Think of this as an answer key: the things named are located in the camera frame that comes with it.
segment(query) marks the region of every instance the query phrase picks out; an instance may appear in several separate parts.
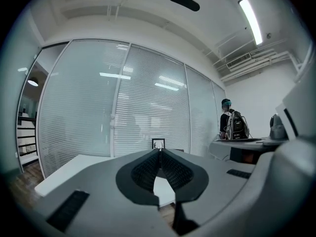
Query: black mesh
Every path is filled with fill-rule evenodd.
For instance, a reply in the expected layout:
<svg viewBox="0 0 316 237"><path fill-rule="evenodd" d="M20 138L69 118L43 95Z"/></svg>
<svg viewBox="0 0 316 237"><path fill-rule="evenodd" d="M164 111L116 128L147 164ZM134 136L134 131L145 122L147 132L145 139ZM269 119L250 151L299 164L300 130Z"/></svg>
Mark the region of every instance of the black mesh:
<svg viewBox="0 0 316 237"><path fill-rule="evenodd" d="M86 192L74 191L49 217L47 223L59 231L64 232L88 197L89 194Z"/></svg>
<svg viewBox="0 0 316 237"><path fill-rule="evenodd" d="M193 179L192 170L164 152L161 154L161 163L168 183L174 191L185 186Z"/></svg>
<svg viewBox="0 0 316 237"><path fill-rule="evenodd" d="M131 177L141 188L153 193L154 182L159 171L159 152L133 168Z"/></svg>
<svg viewBox="0 0 316 237"><path fill-rule="evenodd" d="M245 178L245 179L249 179L249 177L251 176L251 173L243 172L243 171L236 170L236 169L230 169L226 173L230 174L230 175L233 175L233 176L238 176L238 177L241 177L241 178Z"/></svg>

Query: ceiling light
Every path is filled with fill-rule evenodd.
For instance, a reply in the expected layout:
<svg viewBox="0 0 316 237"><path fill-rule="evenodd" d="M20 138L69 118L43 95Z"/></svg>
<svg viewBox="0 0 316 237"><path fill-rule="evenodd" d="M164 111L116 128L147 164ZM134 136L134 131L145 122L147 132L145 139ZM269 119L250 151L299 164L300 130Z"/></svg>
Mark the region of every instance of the ceiling light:
<svg viewBox="0 0 316 237"><path fill-rule="evenodd" d="M21 71L27 71L27 68L18 69L18 72L21 72Z"/></svg>
<svg viewBox="0 0 316 237"><path fill-rule="evenodd" d="M32 77L31 79L29 79L28 83L32 86L35 86L35 87L37 87L39 85L39 81L35 77Z"/></svg>
<svg viewBox="0 0 316 237"><path fill-rule="evenodd" d="M163 85L163 84L160 84L160 83L155 83L156 86L159 86L159 87L163 87L163 88L166 88L166 89L172 89L172 90L179 90L177 88L174 88L174 87L170 87L170 86L167 86L167 85Z"/></svg>
<svg viewBox="0 0 316 237"><path fill-rule="evenodd" d="M115 77L115 78L122 78L122 79L130 80L130 77L120 76L120 75L117 75L117 74L100 73L100 76L102 76L102 77Z"/></svg>
<svg viewBox="0 0 316 237"><path fill-rule="evenodd" d="M243 12L246 14L250 27L252 29L253 35L255 37L256 44L259 45L262 43L262 37L256 15L252 10L252 7L248 0L240 0L238 2L243 9Z"/></svg>

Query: cap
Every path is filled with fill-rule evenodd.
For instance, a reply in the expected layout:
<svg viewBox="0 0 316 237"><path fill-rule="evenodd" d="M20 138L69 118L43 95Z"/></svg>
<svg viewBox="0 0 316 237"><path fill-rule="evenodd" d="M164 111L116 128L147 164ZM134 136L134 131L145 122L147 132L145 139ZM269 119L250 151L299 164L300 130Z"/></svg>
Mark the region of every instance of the cap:
<svg viewBox="0 0 316 237"><path fill-rule="evenodd" d="M222 106L223 105L232 105L232 103L231 103L231 101L229 99L225 98L225 99L222 100Z"/></svg>

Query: desk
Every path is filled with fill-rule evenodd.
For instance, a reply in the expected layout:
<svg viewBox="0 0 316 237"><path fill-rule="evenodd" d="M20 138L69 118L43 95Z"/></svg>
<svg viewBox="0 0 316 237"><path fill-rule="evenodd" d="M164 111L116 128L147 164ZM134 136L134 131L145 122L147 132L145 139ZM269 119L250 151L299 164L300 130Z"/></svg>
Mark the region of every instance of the desk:
<svg viewBox="0 0 316 237"><path fill-rule="evenodd" d="M273 145L265 145L266 138L258 139L242 139L242 140L217 140L213 141L210 145L216 146L216 150L222 150L225 152L230 152L230 160L236 162L245 162L244 157L252 155L250 162L256 164L260 155L266 152L273 152L280 143L275 143Z"/></svg>
<svg viewBox="0 0 316 237"><path fill-rule="evenodd" d="M45 197L83 169L107 160L115 160L115 158L78 155L38 184L35 191L40 196ZM175 201L175 193L164 178L156 177L154 194L159 197L160 207Z"/></svg>

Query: horizontal blinds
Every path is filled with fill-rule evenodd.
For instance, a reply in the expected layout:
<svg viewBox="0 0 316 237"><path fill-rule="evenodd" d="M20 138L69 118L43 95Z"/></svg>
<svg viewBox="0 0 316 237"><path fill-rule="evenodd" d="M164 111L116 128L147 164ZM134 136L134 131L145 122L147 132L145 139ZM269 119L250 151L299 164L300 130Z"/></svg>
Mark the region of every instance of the horizontal blinds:
<svg viewBox="0 0 316 237"><path fill-rule="evenodd" d="M54 67L39 112L46 177L79 154L110 156L110 121L128 45L73 41Z"/></svg>
<svg viewBox="0 0 316 237"><path fill-rule="evenodd" d="M115 156L151 149L153 138L164 138L166 148L188 152L184 65L132 46L122 75L115 114Z"/></svg>
<svg viewBox="0 0 316 237"><path fill-rule="evenodd" d="M190 120L190 154L205 156L217 134L217 111L211 81L186 66Z"/></svg>
<svg viewBox="0 0 316 237"><path fill-rule="evenodd" d="M213 88L214 88L214 95L216 100L216 107L217 107L217 120L218 120L218 132L220 129L220 120L222 115L222 100L226 98L225 91L218 86L216 83L212 81Z"/></svg>

